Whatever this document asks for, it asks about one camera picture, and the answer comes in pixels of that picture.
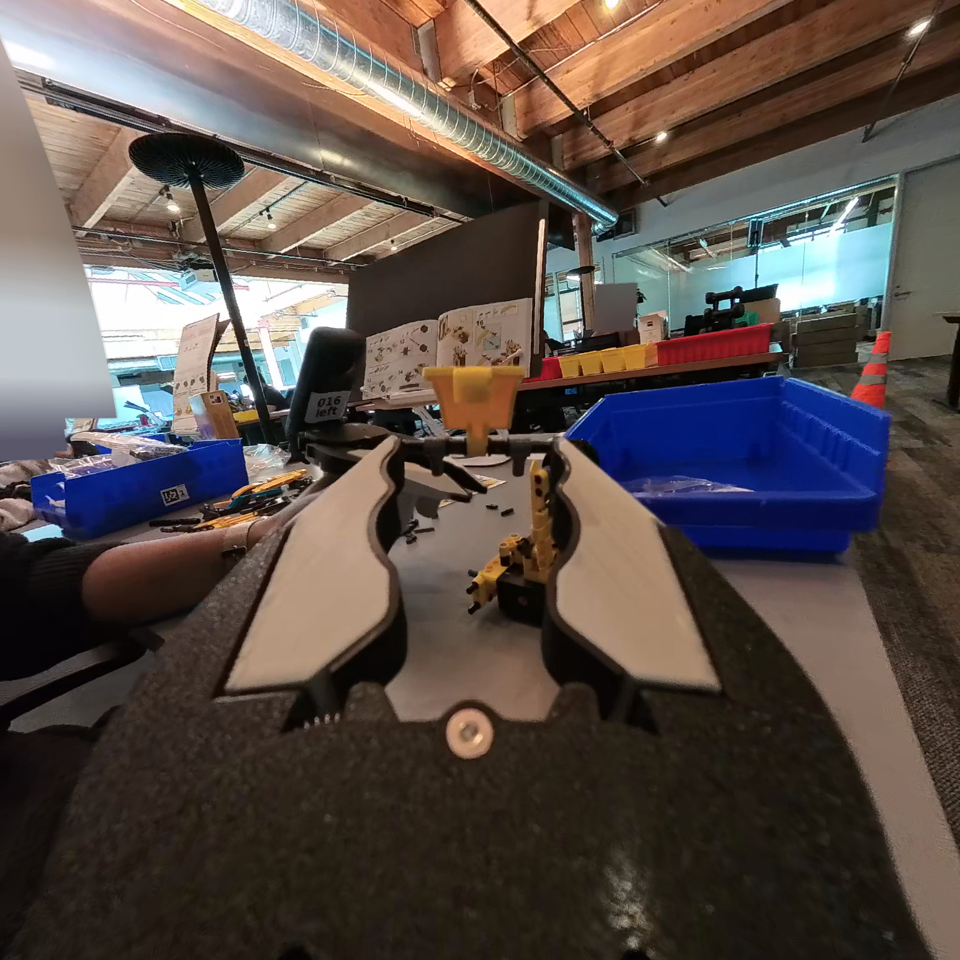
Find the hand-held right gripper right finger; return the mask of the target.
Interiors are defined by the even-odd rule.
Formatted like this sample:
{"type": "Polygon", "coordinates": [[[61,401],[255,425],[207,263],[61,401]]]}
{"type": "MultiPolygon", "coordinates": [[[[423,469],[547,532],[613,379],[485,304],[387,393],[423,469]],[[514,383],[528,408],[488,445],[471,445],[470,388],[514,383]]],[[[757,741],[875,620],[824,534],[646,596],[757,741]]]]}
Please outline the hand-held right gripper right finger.
{"type": "Polygon", "coordinates": [[[541,629],[551,678],[588,688],[618,722],[639,722],[649,691],[720,695],[664,525],[572,440],[555,439],[544,465],[557,551],[541,629]]]}

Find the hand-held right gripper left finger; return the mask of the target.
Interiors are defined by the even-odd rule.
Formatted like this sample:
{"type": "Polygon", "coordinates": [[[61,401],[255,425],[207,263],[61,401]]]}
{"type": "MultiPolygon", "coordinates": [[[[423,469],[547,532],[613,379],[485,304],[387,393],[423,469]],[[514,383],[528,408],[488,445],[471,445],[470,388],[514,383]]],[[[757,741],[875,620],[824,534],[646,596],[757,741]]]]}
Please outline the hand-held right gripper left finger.
{"type": "Polygon", "coordinates": [[[402,444],[382,440],[218,588],[218,703],[293,697],[324,722],[396,719],[386,696],[406,658],[400,580],[388,553],[400,532],[402,444]]]}

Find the yellow toy brick assembly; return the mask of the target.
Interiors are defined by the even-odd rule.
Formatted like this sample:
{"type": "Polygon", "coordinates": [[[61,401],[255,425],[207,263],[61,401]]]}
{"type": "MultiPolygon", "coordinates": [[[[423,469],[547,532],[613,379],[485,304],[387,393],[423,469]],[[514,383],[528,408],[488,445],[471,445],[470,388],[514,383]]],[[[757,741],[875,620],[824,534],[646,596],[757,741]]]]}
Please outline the yellow toy brick assembly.
{"type": "Polygon", "coordinates": [[[498,553],[472,575],[466,589],[473,615],[497,602],[508,617],[554,630],[570,639],[584,637],[570,626],[560,611],[557,571],[566,562],[567,546],[558,545],[560,530],[556,519],[564,517],[556,490],[571,476],[570,458],[560,454],[560,439],[491,438],[493,430],[508,428],[524,371],[514,366],[434,366],[424,371],[439,402],[443,424],[464,432],[462,438],[401,440],[390,453],[387,471],[398,491],[405,485],[403,468],[414,463],[434,476],[457,476],[466,489],[473,476],[454,470],[445,458],[450,450],[464,451],[467,457],[492,450],[510,459],[515,476],[536,450],[543,453],[529,471],[531,529],[526,535],[509,535],[498,545],[498,553]]]}

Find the person's left forearm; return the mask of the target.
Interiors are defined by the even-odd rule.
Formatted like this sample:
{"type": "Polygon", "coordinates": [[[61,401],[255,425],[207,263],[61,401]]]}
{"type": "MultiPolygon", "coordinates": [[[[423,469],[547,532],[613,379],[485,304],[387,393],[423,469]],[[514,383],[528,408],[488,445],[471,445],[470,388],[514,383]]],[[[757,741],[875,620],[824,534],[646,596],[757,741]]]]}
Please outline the person's left forearm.
{"type": "Polygon", "coordinates": [[[2,533],[2,681],[194,607],[229,569],[222,542],[223,531],[123,544],[2,533]]]}

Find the person's left hand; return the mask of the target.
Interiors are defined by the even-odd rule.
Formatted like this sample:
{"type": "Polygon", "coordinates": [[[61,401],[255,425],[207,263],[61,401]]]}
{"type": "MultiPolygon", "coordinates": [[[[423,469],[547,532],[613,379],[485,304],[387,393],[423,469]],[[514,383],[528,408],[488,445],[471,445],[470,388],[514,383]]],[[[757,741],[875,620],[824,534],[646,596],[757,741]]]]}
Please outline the person's left hand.
{"type": "Polygon", "coordinates": [[[271,534],[282,531],[310,504],[309,500],[298,499],[270,516],[258,518],[251,522],[246,530],[244,546],[251,550],[271,534]]]}

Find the brown cardboard box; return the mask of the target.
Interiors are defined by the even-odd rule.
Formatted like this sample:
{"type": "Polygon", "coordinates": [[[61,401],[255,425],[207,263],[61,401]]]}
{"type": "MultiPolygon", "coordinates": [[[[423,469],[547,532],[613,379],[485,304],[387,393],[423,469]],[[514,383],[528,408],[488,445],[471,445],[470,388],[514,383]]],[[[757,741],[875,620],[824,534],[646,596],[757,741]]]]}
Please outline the brown cardboard box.
{"type": "Polygon", "coordinates": [[[198,438],[203,441],[239,440],[234,410],[223,390],[208,390],[189,398],[198,438]]]}

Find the black desk divider panel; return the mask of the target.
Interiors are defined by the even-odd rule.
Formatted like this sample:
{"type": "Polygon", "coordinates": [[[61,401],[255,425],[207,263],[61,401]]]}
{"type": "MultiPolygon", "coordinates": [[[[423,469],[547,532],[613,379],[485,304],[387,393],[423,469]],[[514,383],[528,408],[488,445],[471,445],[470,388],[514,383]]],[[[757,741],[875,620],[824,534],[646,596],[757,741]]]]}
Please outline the black desk divider panel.
{"type": "Polygon", "coordinates": [[[546,255],[554,206],[488,214],[393,253],[349,279],[345,325],[364,337],[450,310],[529,298],[531,374],[544,357],[546,255]]]}

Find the black floor lamp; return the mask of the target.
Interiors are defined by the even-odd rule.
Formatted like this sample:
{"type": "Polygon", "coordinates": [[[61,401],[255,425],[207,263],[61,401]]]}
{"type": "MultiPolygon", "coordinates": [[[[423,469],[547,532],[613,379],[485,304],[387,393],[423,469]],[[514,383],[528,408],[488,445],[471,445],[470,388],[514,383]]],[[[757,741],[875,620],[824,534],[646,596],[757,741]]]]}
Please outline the black floor lamp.
{"type": "Polygon", "coordinates": [[[227,190],[244,176],[241,156],[222,141],[200,134],[170,131],[135,138],[127,149],[132,165],[162,186],[188,186],[194,196],[201,232],[209,248],[239,354],[253,394],[264,443],[276,441],[274,424],[263,392],[258,367],[250,347],[234,293],[232,276],[213,219],[207,188],[227,190]]]}

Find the row of yellow bins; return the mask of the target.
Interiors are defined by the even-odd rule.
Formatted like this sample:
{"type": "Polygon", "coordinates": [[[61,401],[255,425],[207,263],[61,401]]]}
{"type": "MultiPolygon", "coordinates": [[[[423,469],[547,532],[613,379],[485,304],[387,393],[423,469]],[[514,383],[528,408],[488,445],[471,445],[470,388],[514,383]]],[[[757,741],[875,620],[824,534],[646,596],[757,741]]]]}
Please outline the row of yellow bins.
{"type": "Polygon", "coordinates": [[[562,378],[629,374],[658,365],[658,344],[632,343],[625,346],[564,354],[557,357],[562,378]]]}

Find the clear plastic bags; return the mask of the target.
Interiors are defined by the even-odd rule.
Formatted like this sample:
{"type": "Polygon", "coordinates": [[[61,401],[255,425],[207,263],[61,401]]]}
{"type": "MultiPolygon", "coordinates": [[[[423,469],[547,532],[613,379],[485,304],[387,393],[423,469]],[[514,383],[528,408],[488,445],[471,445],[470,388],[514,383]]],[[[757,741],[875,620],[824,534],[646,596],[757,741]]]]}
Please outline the clear plastic bags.
{"type": "Polygon", "coordinates": [[[131,433],[105,433],[84,430],[71,434],[68,443],[72,446],[87,444],[97,449],[105,449],[114,464],[121,462],[149,462],[186,453],[187,448],[157,440],[146,435],[131,433]]]}

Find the black machine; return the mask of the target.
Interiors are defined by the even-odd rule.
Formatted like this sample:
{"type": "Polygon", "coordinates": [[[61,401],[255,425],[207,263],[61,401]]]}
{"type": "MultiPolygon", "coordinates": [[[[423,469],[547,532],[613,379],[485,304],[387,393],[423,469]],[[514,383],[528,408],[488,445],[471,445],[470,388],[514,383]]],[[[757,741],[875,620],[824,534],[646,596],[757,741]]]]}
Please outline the black machine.
{"type": "Polygon", "coordinates": [[[706,294],[702,314],[685,318],[685,336],[774,325],[781,318],[777,297],[778,283],[744,290],[737,286],[730,291],[706,294]]]}

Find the stack of cardboard boxes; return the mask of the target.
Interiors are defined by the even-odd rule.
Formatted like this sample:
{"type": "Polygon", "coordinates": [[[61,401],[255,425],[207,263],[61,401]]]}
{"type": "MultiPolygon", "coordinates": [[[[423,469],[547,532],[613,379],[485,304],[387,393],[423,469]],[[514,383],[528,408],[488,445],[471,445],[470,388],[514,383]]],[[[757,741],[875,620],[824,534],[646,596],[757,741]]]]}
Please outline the stack of cardboard boxes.
{"type": "Polygon", "coordinates": [[[780,344],[792,371],[846,366],[858,362],[858,348],[870,327],[869,302],[844,302],[816,314],[783,318],[780,344]]]}

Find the orange traffic cone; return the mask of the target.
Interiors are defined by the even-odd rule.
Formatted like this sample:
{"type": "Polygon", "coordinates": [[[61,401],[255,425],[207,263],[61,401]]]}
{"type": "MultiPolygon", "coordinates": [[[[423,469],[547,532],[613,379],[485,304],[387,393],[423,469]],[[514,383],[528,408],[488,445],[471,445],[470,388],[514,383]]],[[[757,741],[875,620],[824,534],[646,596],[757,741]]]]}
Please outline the orange traffic cone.
{"type": "Polygon", "coordinates": [[[890,341],[891,333],[888,330],[876,335],[868,362],[863,366],[850,394],[852,401],[885,409],[890,341]]]}

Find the grey door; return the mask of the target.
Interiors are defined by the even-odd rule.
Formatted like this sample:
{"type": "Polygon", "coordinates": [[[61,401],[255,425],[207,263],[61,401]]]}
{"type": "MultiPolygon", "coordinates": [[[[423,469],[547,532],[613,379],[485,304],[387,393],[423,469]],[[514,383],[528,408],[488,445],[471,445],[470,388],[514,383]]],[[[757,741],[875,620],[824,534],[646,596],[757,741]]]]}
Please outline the grey door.
{"type": "Polygon", "coordinates": [[[905,173],[897,194],[891,301],[895,361],[945,356],[945,404],[958,410],[959,160],[905,173]]]}

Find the silver ventilation duct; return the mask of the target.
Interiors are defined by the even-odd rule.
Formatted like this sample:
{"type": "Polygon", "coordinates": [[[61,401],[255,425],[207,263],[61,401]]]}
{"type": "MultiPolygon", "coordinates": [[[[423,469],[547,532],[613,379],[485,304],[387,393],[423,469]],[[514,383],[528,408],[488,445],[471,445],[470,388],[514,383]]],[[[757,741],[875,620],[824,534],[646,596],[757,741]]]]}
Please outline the silver ventilation duct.
{"type": "Polygon", "coordinates": [[[618,211],[516,139],[451,97],[437,83],[384,52],[317,2],[174,2],[186,14],[400,125],[411,125],[450,152],[584,215],[595,234],[618,211]]]}

